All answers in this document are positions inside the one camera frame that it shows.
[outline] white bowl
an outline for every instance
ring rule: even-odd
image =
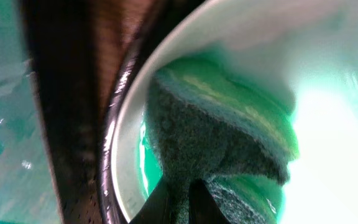
[[[145,198],[135,149],[156,70],[212,49],[225,69],[285,105],[301,157],[289,165],[280,223],[358,223],[358,1],[210,0],[157,47],[135,78],[112,137],[112,176],[127,221]]]

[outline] teal surface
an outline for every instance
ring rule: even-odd
[[[0,0],[0,223],[60,223],[14,2]]]

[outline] bowl rim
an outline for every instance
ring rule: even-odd
[[[103,223],[128,223],[117,200],[112,176],[114,168],[111,165],[112,137],[126,96],[129,94],[132,84],[140,71],[144,70],[145,65],[149,62],[150,56],[155,55],[161,49],[162,43],[166,42],[168,37],[172,38],[173,33],[177,32],[179,27],[183,27],[183,22],[187,21],[191,16],[189,14],[194,14],[195,11],[204,8],[200,6],[201,4],[210,4],[210,2],[214,1],[188,0],[182,2],[179,6],[175,5],[172,0],[157,1],[149,9],[149,13],[145,16],[145,21],[131,42],[117,72],[116,83],[112,89],[103,127],[101,128],[102,139],[99,144],[97,191]],[[166,17],[173,11],[180,13],[167,21]],[[155,30],[158,30],[159,35],[157,37],[153,32]]]

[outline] scrubber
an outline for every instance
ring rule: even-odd
[[[160,69],[150,84],[145,120],[177,223],[187,222],[194,180],[211,183],[217,176],[250,174],[283,185],[289,180],[288,162],[299,154],[284,110],[229,81],[207,60],[181,58]],[[265,221],[250,217],[254,223]]]

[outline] scouring pad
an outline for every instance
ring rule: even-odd
[[[263,176],[218,177],[210,194],[231,223],[276,223],[283,212],[283,190]]]
[[[176,197],[178,223],[186,223],[192,180],[250,174],[282,185],[289,179],[288,162],[298,157],[284,110],[230,82],[207,60],[181,58],[160,69],[150,84],[145,121],[163,178]],[[263,223],[253,217],[252,223]]]

